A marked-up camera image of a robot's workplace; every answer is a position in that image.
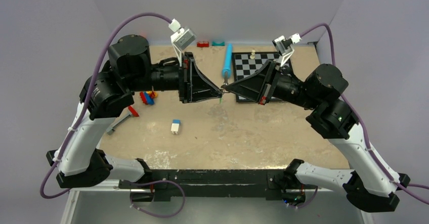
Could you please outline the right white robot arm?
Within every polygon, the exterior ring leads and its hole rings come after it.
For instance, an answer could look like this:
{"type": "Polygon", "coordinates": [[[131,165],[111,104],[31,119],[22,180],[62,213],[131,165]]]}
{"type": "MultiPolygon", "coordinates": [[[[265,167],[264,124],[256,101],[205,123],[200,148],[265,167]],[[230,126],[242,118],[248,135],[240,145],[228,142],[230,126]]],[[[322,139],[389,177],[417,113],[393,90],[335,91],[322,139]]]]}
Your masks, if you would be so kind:
{"type": "Polygon", "coordinates": [[[362,211],[392,212],[400,202],[396,191],[407,187],[410,178],[390,169],[365,141],[362,121],[340,98],[348,85],[331,64],[319,65],[306,80],[300,80],[291,67],[280,68],[268,60],[254,74],[224,86],[224,90],[260,105],[276,98],[310,110],[306,121],[311,128],[351,165],[351,169],[328,169],[294,159],[284,171],[284,189],[299,184],[318,186],[345,196],[362,211]]]}

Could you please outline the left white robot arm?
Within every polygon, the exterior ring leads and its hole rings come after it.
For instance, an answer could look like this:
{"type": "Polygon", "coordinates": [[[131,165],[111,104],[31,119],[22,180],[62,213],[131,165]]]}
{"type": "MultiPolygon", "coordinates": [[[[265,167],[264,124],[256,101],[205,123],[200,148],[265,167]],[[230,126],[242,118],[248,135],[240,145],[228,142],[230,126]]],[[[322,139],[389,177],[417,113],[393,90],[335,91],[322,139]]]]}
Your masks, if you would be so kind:
{"type": "Polygon", "coordinates": [[[222,96],[221,90],[196,66],[186,52],[152,64],[146,38],[127,35],[108,48],[109,59],[97,74],[95,87],[87,81],[79,95],[83,120],[58,163],[56,180],[63,189],[92,187],[104,180],[125,180],[138,188],[150,184],[151,174],[142,159],[125,160],[97,148],[107,128],[134,103],[134,94],[177,91],[182,103],[196,103],[222,96]]]}

